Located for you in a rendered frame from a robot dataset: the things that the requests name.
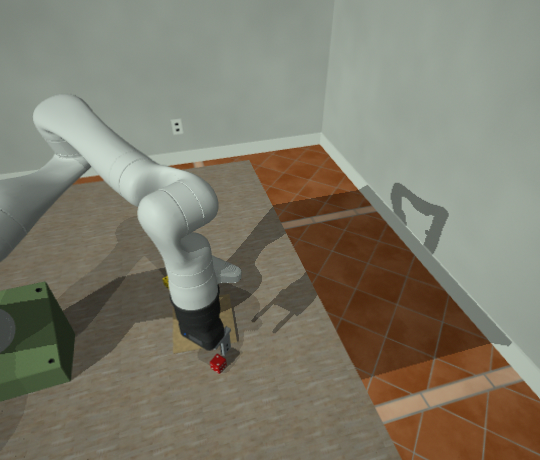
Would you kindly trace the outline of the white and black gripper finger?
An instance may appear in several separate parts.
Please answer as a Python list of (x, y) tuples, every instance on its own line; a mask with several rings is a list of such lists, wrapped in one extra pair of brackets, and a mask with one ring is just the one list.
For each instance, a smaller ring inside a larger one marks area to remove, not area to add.
[(230, 350), (231, 348), (231, 343), (230, 343), (230, 333), (231, 332), (231, 328), (229, 327), (225, 327), (224, 328), (224, 337), (222, 338), (222, 340), (218, 343), (218, 345), (214, 348), (214, 350), (216, 350), (219, 345), (220, 345), (220, 349), (221, 349), (221, 354), (222, 355), (226, 355), (226, 353)]

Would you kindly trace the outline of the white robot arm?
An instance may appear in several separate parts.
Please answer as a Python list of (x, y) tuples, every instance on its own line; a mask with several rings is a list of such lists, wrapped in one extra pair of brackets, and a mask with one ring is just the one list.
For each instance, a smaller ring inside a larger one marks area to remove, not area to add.
[(139, 206), (138, 220), (159, 250), (171, 283), (183, 288), (205, 283), (214, 269), (211, 247), (206, 237), (193, 231), (217, 215), (213, 188), (193, 173), (158, 164), (89, 108), (71, 94), (55, 95), (35, 108), (34, 124), (55, 154), (34, 173), (0, 180), (0, 262), (92, 167), (112, 189)]

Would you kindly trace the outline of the red die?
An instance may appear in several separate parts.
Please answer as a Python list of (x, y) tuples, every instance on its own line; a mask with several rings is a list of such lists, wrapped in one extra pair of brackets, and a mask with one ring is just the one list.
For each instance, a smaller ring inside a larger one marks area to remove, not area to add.
[(226, 367), (226, 359), (219, 354), (216, 354), (214, 358), (210, 361), (210, 366), (211, 369), (220, 374)]

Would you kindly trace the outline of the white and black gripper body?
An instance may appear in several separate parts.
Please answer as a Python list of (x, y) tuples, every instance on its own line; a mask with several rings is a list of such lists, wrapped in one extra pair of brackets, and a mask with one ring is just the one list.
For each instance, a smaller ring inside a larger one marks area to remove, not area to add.
[[(181, 335), (211, 351), (224, 337), (224, 326), (219, 318), (219, 283), (236, 283), (241, 269), (212, 255), (213, 273), (203, 284), (183, 288), (168, 278), (170, 301), (174, 306)], [(217, 286), (218, 285), (218, 286)]]

